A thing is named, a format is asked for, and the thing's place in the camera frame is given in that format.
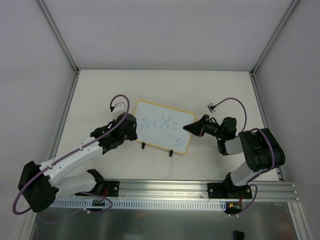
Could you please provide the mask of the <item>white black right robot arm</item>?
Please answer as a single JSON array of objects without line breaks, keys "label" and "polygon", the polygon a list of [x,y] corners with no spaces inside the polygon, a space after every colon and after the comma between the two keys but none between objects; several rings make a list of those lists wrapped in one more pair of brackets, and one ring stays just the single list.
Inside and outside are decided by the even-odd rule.
[{"label": "white black right robot arm", "polygon": [[205,114],[183,129],[198,137],[205,134],[215,137],[218,152],[223,156],[244,155],[245,161],[228,173],[221,183],[207,184],[209,199],[252,199],[250,183],[286,161],[284,151],[268,128],[236,133],[237,120],[234,117],[226,117],[222,123],[217,123]]}]

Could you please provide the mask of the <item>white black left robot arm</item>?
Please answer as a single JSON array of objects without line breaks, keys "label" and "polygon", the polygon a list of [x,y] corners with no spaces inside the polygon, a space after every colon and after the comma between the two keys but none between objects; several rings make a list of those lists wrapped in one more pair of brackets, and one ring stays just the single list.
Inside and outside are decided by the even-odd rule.
[{"label": "white black left robot arm", "polygon": [[84,196],[90,193],[103,196],[107,183],[96,170],[69,177],[68,174],[83,164],[116,149],[126,140],[135,141],[137,119],[129,113],[120,114],[107,125],[96,128],[80,145],[68,153],[40,164],[28,162],[18,183],[20,195],[35,213],[47,209],[59,197]]}]

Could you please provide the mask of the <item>yellow framed whiteboard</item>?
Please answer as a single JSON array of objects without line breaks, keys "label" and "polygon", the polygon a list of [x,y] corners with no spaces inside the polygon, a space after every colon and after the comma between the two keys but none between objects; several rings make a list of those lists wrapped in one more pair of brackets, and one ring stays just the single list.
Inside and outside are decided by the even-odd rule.
[{"label": "yellow framed whiteboard", "polygon": [[136,102],[134,116],[139,143],[179,155],[187,153],[191,133],[183,127],[196,121],[194,113],[139,100]]}]

